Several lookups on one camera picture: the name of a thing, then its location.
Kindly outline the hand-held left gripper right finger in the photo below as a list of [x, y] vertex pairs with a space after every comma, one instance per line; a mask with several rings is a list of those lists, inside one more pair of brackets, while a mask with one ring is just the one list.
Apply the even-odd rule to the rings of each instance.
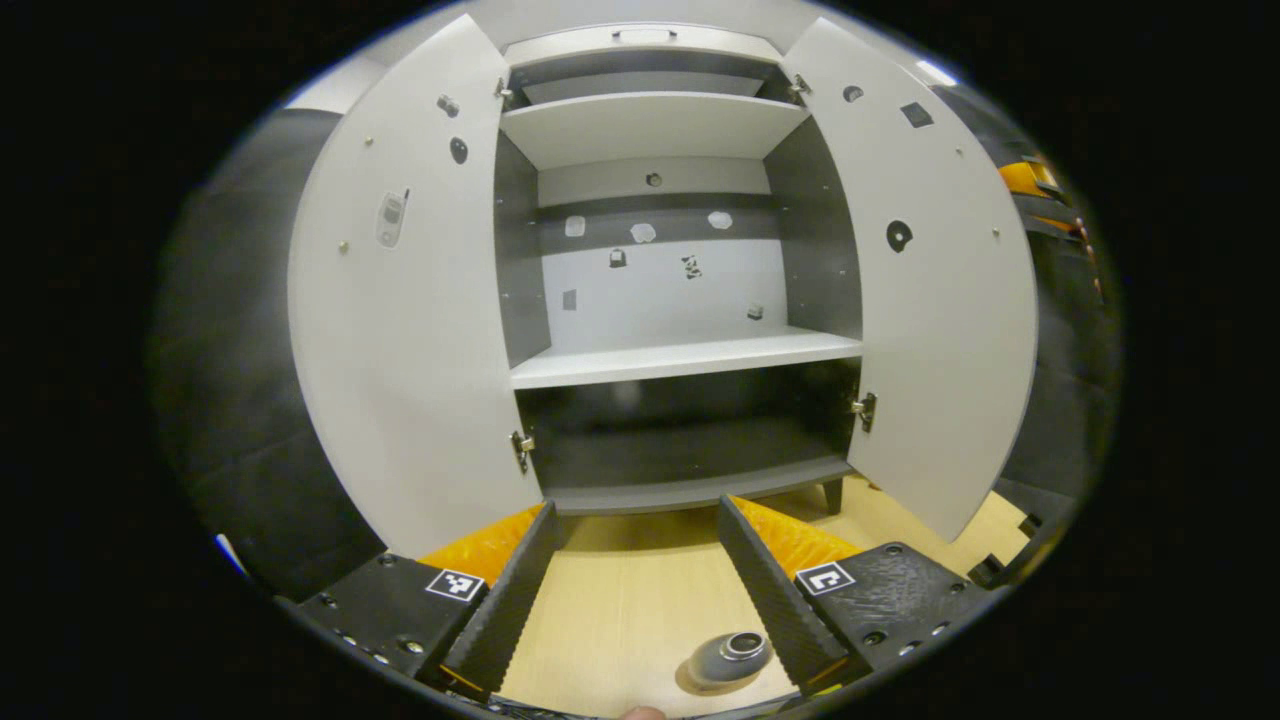
[[988, 588], [901, 541], [860, 550], [746, 498], [719, 500], [717, 532], [805, 696], [904, 670], [991, 603]]

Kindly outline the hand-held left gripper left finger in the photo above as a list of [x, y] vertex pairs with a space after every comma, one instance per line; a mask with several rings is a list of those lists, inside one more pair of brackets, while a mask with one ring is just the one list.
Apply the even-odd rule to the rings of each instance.
[[561, 548], [553, 502], [425, 559], [387, 551], [285, 611], [340, 651], [439, 692], [497, 693]]

